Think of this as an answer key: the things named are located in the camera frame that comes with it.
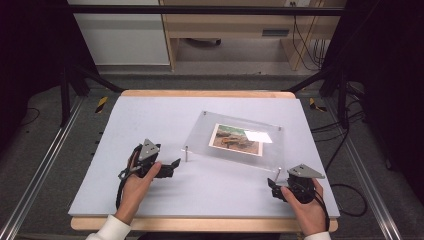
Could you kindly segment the person's right hand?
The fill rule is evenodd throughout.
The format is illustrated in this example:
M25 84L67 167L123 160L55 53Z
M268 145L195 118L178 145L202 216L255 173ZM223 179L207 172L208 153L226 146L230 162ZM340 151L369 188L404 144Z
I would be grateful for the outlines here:
M281 191L288 204L292 207L305 237L315 233L328 232L325 212L316 200L308 204L302 204L287 187L282 186Z

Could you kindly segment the black metal stand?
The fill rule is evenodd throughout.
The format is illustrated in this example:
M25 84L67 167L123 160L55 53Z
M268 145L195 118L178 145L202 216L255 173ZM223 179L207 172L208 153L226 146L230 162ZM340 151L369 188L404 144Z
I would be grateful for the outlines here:
M285 89L285 92L297 93L301 89L317 82L318 80L324 81L319 89L319 93L322 97L329 97L335 90L338 90L337 120L341 123L341 126L344 129L347 129L349 127L346 107L348 78L342 67L329 66L324 68L302 82Z
M90 71L80 65L65 66L60 73L60 95L61 95L61 113L62 120L60 126L63 127L71 116L69 87L72 87L78 96L87 96L90 89L86 83L86 79L94 80L96 83L115 92L122 93L121 88L106 79L102 78L98 73Z

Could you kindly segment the black horizontal bar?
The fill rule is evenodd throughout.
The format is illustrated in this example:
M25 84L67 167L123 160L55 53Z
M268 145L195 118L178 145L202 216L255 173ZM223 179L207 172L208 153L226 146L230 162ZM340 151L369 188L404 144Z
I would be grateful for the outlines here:
M190 14L190 15L281 15L342 16L344 8L249 7L249 6L153 6L153 5L70 5L73 13L90 14Z

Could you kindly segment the light wooden desk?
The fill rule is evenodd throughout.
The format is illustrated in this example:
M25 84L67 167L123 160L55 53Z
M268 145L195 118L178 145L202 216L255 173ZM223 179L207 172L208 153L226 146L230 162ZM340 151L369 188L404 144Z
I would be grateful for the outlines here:
M159 0L162 6L249 6L343 8L347 0ZM188 15L164 14L168 39L276 38L281 41L290 67L306 59L313 40L332 39L337 16Z

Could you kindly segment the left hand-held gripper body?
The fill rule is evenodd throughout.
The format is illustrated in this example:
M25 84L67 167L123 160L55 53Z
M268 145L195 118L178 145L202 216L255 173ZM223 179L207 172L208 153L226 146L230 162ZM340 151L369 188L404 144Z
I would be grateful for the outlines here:
M155 164L160 147L160 144L154 144L149 139L145 139L143 144L139 144L134 149L130 157L129 172L143 178Z

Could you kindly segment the painting print picture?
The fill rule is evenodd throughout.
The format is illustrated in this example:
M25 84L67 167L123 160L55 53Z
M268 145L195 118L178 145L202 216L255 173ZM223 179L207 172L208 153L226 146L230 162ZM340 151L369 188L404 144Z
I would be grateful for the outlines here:
M267 132L217 123L211 134L209 146L231 152L262 156L265 144L272 143Z

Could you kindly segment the aluminium floor rail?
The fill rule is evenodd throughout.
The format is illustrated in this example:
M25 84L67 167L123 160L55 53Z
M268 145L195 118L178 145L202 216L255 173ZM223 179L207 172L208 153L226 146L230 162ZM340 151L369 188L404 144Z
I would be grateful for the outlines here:
M14 240L17 235L80 113L84 100L85 98L80 96L75 98L69 118L65 121L64 125L59 128L54 140L50 144L35 174L25 189L25 192L20 198L11 216L0 230L0 240Z
M348 122L350 124L350 118L356 113L361 115L361 112L359 104L355 101L349 102L346 107ZM360 219L365 223L373 221L377 224L385 240L403 240L377 186L363 164L361 156L349 136L352 132L352 127L350 125L347 129L339 127L339 131L345 136L343 143L344 151L346 152L347 159L350 161L352 171L355 173L356 180L360 185L360 192L364 203L367 206L367 210L360 216Z

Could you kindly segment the black curtain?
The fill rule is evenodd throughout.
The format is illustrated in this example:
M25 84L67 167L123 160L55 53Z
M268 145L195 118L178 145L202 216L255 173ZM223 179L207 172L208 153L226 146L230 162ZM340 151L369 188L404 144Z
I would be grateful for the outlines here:
M86 95L80 66L97 71L68 0L0 0L0 152L10 145L29 99L66 76Z
M324 65L363 85L383 151L424 205L424 0L347 0Z

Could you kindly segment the person's left hand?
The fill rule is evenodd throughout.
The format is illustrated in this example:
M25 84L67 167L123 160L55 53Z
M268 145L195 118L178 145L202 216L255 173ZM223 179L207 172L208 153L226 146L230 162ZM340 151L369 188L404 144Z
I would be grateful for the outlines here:
M127 225L131 224L160 168L161 163L156 162L143 178L137 175L131 175L127 178L123 188L121 204L114 214L118 220Z

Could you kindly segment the clear acrylic photo frame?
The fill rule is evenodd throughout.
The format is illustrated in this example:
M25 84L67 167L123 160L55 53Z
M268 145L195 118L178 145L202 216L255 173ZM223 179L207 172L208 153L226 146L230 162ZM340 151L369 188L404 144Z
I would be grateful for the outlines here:
M212 148L209 146L209 140L217 123L267 132L271 137L272 143L264 145L262 156L253 156ZM261 170L270 171L275 173L277 176L285 169L285 162L283 159L284 147L282 126L237 118L210 111L202 111L200 113L196 123L182 146L182 150L187 156L189 154L197 154L210 158L231 161Z

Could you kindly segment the yellow black floor tape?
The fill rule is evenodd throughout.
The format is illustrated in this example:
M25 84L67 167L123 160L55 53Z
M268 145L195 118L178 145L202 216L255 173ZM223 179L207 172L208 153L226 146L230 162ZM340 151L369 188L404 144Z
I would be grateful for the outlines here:
M322 106L318 106L315 103L314 98L309 98L309 106L310 106L310 109L318 110L320 112L327 112L327 108L326 107L322 107Z
M108 97L106 97L106 96L101 97L101 99L99 100L98 105L96 107L95 113L101 113L103 111L103 108L104 108L107 100L108 100Z

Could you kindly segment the white cabinet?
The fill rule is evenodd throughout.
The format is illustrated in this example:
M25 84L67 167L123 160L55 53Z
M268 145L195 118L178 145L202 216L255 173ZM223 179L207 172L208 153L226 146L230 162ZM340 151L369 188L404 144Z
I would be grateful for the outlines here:
M160 14L75 14L97 66L168 65Z

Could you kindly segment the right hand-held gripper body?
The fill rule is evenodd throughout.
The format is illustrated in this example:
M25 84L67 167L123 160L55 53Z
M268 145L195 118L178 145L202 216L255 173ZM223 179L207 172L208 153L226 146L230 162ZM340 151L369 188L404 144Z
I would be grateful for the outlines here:
M300 164L287 170L289 189L302 204L310 203L315 198L315 185L312 179L324 179L325 176L311 167Z

